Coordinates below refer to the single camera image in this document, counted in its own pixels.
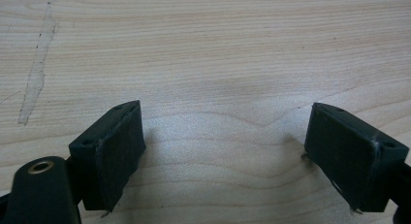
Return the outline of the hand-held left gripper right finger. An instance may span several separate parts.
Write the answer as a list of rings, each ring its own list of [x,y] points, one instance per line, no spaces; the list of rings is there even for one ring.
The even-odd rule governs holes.
[[[382,212],[394,201],[410,212],[409,148],[401,142],[341,108],[315,103],[304,149],[351,209]]]

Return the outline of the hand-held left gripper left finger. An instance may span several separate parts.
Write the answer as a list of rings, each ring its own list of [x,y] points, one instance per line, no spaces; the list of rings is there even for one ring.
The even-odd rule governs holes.
[[[77,198],[87,210],[111,211],[145,151],[141,103],[118,105],[69,144]]]

